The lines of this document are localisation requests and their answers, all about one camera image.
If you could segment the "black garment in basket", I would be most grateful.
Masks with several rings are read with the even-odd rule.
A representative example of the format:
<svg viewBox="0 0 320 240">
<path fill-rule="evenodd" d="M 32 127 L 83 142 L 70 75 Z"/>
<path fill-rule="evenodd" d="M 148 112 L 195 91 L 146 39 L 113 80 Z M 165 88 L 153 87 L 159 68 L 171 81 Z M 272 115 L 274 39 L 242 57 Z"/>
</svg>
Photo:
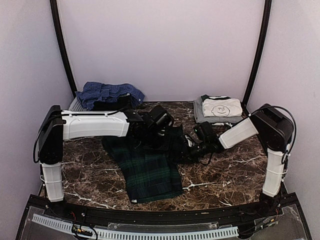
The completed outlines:
<svg viewBox="0 0 320 240">
<path fill-rule="evenodd" d="M 92 111 L 122 111 L 132 108 L 130 96 L 123 96 L 116 99 L 116 102 L 95 101 Z"/>
</svg>

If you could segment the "white and green raglan shirt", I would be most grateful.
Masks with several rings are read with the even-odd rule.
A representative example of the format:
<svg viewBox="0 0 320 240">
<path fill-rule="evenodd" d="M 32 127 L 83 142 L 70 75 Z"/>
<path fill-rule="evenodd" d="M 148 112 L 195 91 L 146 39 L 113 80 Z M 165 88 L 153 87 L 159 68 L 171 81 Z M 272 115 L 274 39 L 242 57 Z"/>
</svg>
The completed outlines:
<svg viewBox="0 0 320 240">
<path fill-rule="evenodd" d="M 204 117 L 240 117 L 243 109 L 237 98 L 229 96 L 202 95 L 202 113 Z"/>
</svg>

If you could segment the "left black frame post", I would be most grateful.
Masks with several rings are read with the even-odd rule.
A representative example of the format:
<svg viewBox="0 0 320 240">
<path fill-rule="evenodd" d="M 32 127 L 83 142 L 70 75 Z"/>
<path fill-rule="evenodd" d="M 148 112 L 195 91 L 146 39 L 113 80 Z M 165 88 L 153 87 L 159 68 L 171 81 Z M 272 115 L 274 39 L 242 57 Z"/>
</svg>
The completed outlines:
<svg viewBox="0 0 320 240">
<path fill-rule="evenodd" d="M 55 31 L 56 40 L 57 40 L 61 60 L 63 63 L 64 71 L 67 77 L 68 85 L 72 93 L 72 96 L 75 98 L 76 92 L 78 91 L 78 89 L 75 83 L 74 75 L 73 75 L 71 64 L 69 61 L 69 56 L 67 53 L 66 43 L 64 40 L 62 24 L 61 24 L 59 9 L 58 9 L 58 1 L 50 0 L 49 3 L 50 3 L 54 31 Z"/>
</svg>

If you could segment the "folded grey polo shirt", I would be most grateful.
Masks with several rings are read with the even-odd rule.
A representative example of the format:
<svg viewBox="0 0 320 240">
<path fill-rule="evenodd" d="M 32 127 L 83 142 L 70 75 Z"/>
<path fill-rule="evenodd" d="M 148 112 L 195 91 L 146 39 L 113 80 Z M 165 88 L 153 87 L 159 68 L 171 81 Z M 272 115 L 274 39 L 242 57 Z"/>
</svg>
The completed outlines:
<svg viewBox="0 0 320 240">
<path fill-rule="evenodd" d="M 198 97 L 193 101 L 193 113 L 196 123 L 209 122 L 211 124 L 236 124 L 243 119 L 242 116 L 224 117 L 224 116 L 209 116 L 205 117 L 202 110 L 202 99 Z"/>
</svg>

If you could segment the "right black frame post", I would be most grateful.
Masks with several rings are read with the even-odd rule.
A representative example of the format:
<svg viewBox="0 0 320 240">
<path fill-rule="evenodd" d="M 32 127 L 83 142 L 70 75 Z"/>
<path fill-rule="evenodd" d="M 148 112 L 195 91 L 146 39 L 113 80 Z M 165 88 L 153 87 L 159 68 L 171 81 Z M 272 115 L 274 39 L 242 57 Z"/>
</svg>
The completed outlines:
<svg viewBox="0 0 320 240">
<path fill-rule="evenodd" d="M 255 51 L 250 75 L 248 78 L 248 83 L 242 99 L 242 103 L 245 106 L 247 106 L 249 103 L 249 100 L 254 88 L 255 80 L 258 74 L 258 70 L 259 70 L 259 66 L 260 66 L 260 62 L 261 62 L 261 58 L 264 50 L 265 40 L 267 36 L 267 31 L 268 31 L 271 8 L 272 8 L 272 0 L 265 0 L 256 51 Z"/>
</svg>

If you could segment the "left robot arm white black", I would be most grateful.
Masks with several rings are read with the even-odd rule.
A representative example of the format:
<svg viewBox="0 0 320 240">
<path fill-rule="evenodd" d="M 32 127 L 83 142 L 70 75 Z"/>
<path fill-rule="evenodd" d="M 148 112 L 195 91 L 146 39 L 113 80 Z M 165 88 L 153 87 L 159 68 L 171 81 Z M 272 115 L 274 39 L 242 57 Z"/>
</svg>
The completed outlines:
<svg viewBox="0 0 320 240">
<path fill-rule="evenodd" d="M 174 119 L 161 105 L 151 111 L 137 113 L 133 109 L 116 111 L 70 111 L 53 105 L 38 131 L 33 145 L 33 161 L 42 170 L 42 182 L 51 210 L 67 218 L 70 206 L 63 201 L 63 142 L 84 137 L 133 137 L 152 149 L 165 142 L 166 130 Z"/>
</svg>

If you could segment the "white perforated laundry basket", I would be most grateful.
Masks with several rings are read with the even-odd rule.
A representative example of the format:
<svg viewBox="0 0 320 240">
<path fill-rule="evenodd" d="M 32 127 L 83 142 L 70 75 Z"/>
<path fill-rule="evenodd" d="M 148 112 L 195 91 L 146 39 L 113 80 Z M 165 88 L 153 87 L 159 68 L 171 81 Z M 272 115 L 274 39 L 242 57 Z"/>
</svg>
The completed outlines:
<svg viewBox="0 0 320 240">
<path fill-rule="evenodd" d="M 68 108 L 69 111 L 72 111 L 72 112 L 84 112 L 86 111 L 87 109 L 82 107 L 81 103 L 78 101 L 78 99 L 75 97 L 74 100 L 72 101 L 72 103 L 70 104 L 69 108 Z"/>
</svg>

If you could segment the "blue checkered shirt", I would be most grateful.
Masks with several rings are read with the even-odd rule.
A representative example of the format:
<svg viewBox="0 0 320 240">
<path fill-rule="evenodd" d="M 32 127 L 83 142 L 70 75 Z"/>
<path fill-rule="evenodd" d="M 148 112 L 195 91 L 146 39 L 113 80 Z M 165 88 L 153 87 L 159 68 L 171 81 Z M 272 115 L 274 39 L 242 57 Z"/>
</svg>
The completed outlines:
<svg viewBox="0 0 320 240">
<path fill-rule="evenodd" d="M 118 98 L 130 96 L 133 107 L 140 105 L 145 94 L 129 83 L 104 84 L 88 81 L 82 91 L 76 91 L 76 98 L 84 109 L 93 110 L 95 102 L 116 103 Z"/>
</svg>

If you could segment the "black frame post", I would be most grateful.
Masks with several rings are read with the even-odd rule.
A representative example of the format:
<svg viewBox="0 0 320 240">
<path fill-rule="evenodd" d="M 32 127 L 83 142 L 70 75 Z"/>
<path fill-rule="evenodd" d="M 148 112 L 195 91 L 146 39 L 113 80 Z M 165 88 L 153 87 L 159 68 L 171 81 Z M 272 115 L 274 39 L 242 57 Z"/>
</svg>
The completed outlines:
<svg viewBox="0 0 320 240">
<path fill-rule="evenodd" d="M 249 103 L 249 100 L 254 88 L 255 80 L 258 74 L 258 70 L 259 70 L 259 66 L 260 66 L 260 62 L 261 62 L 261 58 L 264 50 L 265 40 L 267 36 L 267 31 L 268 31 L 271 8 L 272 8 L 272 0 L 265 0 L 256 51 L 255 51 L 250 75 L 248 78 L 248 83 L 242 99 L 242 103 L 245 106 L 247 106 Z"/>
<path fill-rule="evenodd" d="M 75 98 L 76 92 L 78 91 L 78 89 L 75 83 L 74 75 L 73 75 L 71 64 L 69 61 L 69 56 L 67 53 L 66 43 L 64 40 L 62 24 L 61 24 L 59 9 L 58 9 L 58 1 L 50 0 L 49 3 L 50 3 L 54 31 L 55 31 L 56 40 L 57 40 L 61 60 L 63 63 L 64 71 L 67 77 L 68 85 L 72 93 L 72 96 Z"/>
</svg>

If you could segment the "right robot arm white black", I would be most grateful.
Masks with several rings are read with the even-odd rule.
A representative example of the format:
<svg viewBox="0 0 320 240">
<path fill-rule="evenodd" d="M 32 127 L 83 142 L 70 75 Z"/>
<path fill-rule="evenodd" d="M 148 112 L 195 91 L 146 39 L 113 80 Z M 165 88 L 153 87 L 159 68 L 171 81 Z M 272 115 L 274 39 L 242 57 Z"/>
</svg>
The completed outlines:
<svg viewBox="0 0 320 240">
<path fill-rule="evenodd" d="M 221 135 L 216 134 L 209 122 L 199 123 L 194 132 L 200 142 L 196 143 L 189 135 L 184 135 L 184 146 L 177 163 L 197 163 L 205 155 L 222 153 L 252 136 L 259 136 L 267 155 L 262 194 L 274 198 L 280 192 L 288 171 L 289 156 L 297 135 L 293 115 L 285 116 L 282 110 L 283 107 L 264 104 Z"/>
</svg>

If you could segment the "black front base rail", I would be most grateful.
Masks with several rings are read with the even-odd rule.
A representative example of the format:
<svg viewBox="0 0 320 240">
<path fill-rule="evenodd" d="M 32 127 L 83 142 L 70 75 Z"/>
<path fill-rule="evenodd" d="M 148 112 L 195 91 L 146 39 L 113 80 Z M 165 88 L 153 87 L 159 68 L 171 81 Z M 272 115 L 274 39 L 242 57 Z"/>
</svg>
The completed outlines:
<svg viewBox="0 0 320 240">
<path fill-rule="evenodd" d="M 50 217 L 62 216 L 67 220 L 85 223 L 91 226 L 107 226 L 109 223 L 142 224 L 142 225 L 180 225 L 202 224 L 217 222 L 220 225 L 244 226 L 252 225 L 254 220 L 276 216 L 284 216 L 285 208 L 296 215 L 298 220 L 303 219 L 302 209 L 295 193 L 284 194 L 280 206 L 266 211 L 263 204 L 253 202 L 237 206 L 211 208 L 187 211 L 133 211 L 115 210 L 99 207 L 90 207 L 68 202 L 51 204 L 52 210 L 47 209 L 47 200 L 37 195 L 30 195 L 24 208 L 26 217 L 34 207 Z"/>
</svg>

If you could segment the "dark green plaid garment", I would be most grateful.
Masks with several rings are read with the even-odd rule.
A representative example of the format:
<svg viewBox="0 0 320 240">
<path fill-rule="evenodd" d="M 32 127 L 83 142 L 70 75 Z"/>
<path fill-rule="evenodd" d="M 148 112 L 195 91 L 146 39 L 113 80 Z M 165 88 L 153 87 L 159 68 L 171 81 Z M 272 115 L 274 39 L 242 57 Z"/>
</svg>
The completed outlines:
<svg viewBox="0 0 320 240">
<path fill-rule="evenodd" d="M 103 149 L 117 163 L 132 204 L 149 203 L 182 195 L 183 187 L 175 160 L 183 150 L 183 126 L 168 130 L 167 150 L 148 149 L 132 137 L 104 136 Z"/>
</svg>

